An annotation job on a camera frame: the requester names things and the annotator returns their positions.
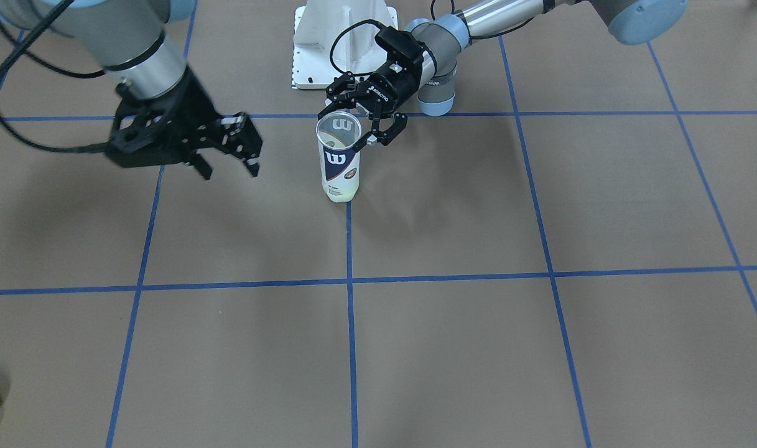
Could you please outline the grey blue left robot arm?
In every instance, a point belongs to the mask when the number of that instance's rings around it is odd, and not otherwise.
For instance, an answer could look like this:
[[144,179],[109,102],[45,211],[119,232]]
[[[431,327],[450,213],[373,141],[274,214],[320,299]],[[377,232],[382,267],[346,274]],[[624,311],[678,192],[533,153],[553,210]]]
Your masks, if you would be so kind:
[[412,96],[429,116],[447,113],[455,99],[458,55],[478,40],[500,37],[552,11],[557,1],[481,1],[434,20],[418,18],[406,29],[376,20],[375,42],[386,51],[386,61],[370,73],[341,72],[327,87],[327,105],[318,125],[347,110],[361,110],[369,129],[356,130],[353,149],[390,144],[407,126],[401,106]]

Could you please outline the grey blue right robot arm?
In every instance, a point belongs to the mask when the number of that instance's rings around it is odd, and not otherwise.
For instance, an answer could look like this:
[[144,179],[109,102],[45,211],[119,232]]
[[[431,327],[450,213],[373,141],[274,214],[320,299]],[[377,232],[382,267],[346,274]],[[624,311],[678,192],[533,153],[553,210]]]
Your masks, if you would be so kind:
[[203,179],[211,165],[201,155],[213,148],[231,155],[251,176],[259,172],[262,138],[250,116],[219,113],[182,49],[165,25],[190,17],[194,1],[0,1],[0,31],[25,29],[11,39],[0,65],[2,81],[47,31],[75,38],[100,66],[85,78],[108,75],[121,101],[105,142],[54,147],[17,133],[0,112],[0,124],[23,144],[59,154],[102,154],[123,168],[186,164]]

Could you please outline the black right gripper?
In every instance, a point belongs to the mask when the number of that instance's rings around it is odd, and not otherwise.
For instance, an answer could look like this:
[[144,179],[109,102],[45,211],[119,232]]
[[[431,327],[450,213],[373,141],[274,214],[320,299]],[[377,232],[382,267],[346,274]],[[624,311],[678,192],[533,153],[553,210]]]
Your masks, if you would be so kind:
[[251,176],[261,170],[262,137],[250,114],[229,117],[217,113],[207,91],[191,68],[167,93],[137,99],[134,88],[116,86],[121,102],[104,154],[124,168],[186,164],[210,180],[213,168],[197,153],[214,148],[239,159]]

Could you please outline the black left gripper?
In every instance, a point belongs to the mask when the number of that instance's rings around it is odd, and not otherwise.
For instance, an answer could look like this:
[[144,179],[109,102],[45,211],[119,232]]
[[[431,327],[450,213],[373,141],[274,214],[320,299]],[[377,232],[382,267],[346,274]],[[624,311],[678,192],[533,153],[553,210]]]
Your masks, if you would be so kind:
[[[367,145],[387,146],[407,127],[409,117],[395,113],[420,89],[425,59],[389,58],[372,73],[351,71],[342,73],[326,87],[326,106],[317,119],[340,110],[358,110],[370,121],[370,129],[356,140],[353,150],[359,152]],[[392,118],[392,124],[381,130],[382,119]]]

